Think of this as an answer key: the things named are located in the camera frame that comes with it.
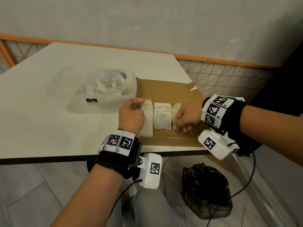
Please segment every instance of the open cardboard box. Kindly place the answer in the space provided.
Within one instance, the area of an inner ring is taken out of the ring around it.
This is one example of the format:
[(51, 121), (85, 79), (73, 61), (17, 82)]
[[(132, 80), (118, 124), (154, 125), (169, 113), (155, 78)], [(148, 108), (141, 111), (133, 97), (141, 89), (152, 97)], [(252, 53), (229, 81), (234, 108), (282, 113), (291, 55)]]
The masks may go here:
[[(184, 84), (160, 80), (143, 80), (137, 77), (137, 98), (151, 99), (153, 103), (170, 103), (173, 107), (176, 103), (202, 102), (204, 97), (199, 89), (191, 90), (194, 83)], [(162, 132), (154, 130), (154, 137), (140, 138), (143, 145), (150, 146), (188, 146), (203, 147), (198, 137), (205, 129), (209, 129), (204, 122), (194, 126), (188, 133), (168, 130)]]

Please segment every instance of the wristband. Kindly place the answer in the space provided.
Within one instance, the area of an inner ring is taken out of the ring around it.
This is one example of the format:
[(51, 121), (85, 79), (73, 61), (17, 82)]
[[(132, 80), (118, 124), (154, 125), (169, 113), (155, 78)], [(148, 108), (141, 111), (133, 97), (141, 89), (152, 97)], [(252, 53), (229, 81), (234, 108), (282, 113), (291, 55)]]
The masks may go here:
[(142, 143), (135, 134), (114, 130), (99, 147), (96, 163), (113, 169), (124, 178), (132, 176), (132, 167), (138, 165)]
[(242, 97), (213, 95), (202, 104), (201, 120), (221, 135), (228, 132), (229, 138), (234, 140), (241, 132), (240, 117), (245, 106)]

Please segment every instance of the clear plastic container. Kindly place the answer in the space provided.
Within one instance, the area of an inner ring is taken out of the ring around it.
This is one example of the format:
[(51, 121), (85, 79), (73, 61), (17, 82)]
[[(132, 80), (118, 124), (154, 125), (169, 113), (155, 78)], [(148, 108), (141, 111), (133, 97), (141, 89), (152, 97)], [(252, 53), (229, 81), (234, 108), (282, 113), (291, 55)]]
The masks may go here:
[[(112, 71), (122, 77), (123, 89), (119, 94), (102, 95), (88, 89), (96, 76)], [(136, 76), (130, 70), (73, 66), (62, 69), (51, 79), (46, 87), (46, 102), (70, 113), (118, 113), (119, 107), (136, 94)]]

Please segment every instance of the hand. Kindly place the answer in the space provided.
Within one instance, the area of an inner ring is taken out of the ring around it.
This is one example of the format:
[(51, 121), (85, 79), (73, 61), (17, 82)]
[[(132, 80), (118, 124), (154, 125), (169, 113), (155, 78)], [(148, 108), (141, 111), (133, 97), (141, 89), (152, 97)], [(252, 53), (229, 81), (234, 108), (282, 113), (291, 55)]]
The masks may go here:
[(145, 99), (142, 98), (132, 98), (128, 99), (119, 108), (119, 126), (118, 129), (122, 129), (133, 133), (139, 138), (140, 131), (144, 125), (144, 112), (137, 109), (139, 103), (143, 103)]
[(201, 120), (203, 102), (183, 103), (178, 110), (175, 118), (174, 130), (179, 131), (181, 128), (184, 133), (192, 129)]

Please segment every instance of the wire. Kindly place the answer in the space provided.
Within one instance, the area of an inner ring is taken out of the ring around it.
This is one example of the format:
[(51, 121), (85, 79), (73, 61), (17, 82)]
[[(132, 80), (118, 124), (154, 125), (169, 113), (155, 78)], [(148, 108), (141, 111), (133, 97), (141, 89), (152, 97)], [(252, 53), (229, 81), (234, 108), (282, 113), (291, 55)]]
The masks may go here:
[[(227, 146), (231, 146), (231, 145), (233, 145), (233, 144), (243, 144), (243, 145), (247, 146), (247, 147), (252, 151), (251, 147), (250, 147), (249, 145), (245, 144), (245, 143), (237, 143), (237, 142), (235, 142), (235, 143), (230, 143), (230, 144), (228, 144)], [(254, 167), (252, 168), (252, 174), (251, 174), (251, 176), (250, 176), (248, 182), (246, 183), (246, 185), (245, 185), (241, 190), (239, 190), (237, 193), (235, 193), (235, 194), (234, 194), (233, 196), (231, 196), (230, 198), (233, 198), (234, 196), (236, 196), (236, 195), (238, 195), (239, 193), (241, 193), (242, 191), (244, 191), (244, 190), (246, 189), (246, 187), (248, 187), (249, 183), (251, 182), (252, 176), (254, 175), (254, 172), (255, 172), (255, 169), (256, 169), (256, 157), (255, 157), (255, 154), (254, 154), (253, 152), (252, 152), (252, 156), (254, 157)], [(218, 206), (218, 207), (216, 208), (216, 210), (214, 211), (214, 213), (210, 216), (210, 219), (209, 219), (209, 221), (208, 221), (206, 227), (208, 227), (208, 225), (209, 225), (209, 223), (210, 223), (212, 217), (214, 216), (214, 214), (216, 213), (216, 211), (219, 209), (219, 207), (220, 207), (220, 206)]]
[(182, 208), (183, 208), (183, 213), (184, 213), (184, 218), (185, 218), (186, 227), (188, 227), (187, 219), (186, 219), (186, 214), (185, 214), (185, 209), (184, 209), (183, 203), (182, 203), (182, 201), (181, 201), (180, 195), (179, 195), (179, 193), (178, 193), (178, 187), (177, 187), (177, 183), (176, 183), (176, 172), (177, 172), (177, 169), (178, 169), (178, 167), (179, 167), (179, 157), (177, 157), (177, 158), (178, 158), (178, 162), (177, 162), (177, 167), (176, 167), (176, 170), (175, 170), (175, 173), (174, 173), (174, 180), (175, 180), (175, 184), (176, 184), (177, 194), (178, 194), (179, 200), (180, 200), (181, 205), (182, 205)]
[(163, 169), (162, 169), (162, 178), (163, 178), (163, 187), (164, 187), (164, 197), (165, 197), (165, 195), (166, 195), (166, 191), (165, 191), (165, 180), (164, 180), (164, 168), (165, 168), (165, 165), (166, 165), (167, 161), (170, 160), (171, 158), (172, 158), (172, 157), (169, 157), (169, 158), (165, 161), (165, 163), (164, 163), (164, 165), (163, 165)]
[(133, 185), (133, 184), (139, 183), (139, 182), (142, 182), (142, 179), (139, 179), (139, 180), (136, 180), (136, 181), (132, 182), (128, 187), (126, 187), (125, 190), (123, 190), (123, 192), (120, 194), (120, 196), (118, 197), (118, 199), (117, 199), (116, 202), (114, 203), (114, 206), (113, 206), (113, 208), (112, 208), (111, 214), (109, 215), (108, 219), (111, 217), (112, 212), (113, 212), (113, 210), (114, 210), (114, 208), (115, 208), (115, 205), (117, 204), (117, 202), (119, 201), (119, 199), (122, 197), (122, 195), (123, 195), (123, 194), (124, 194), (124, 193)]

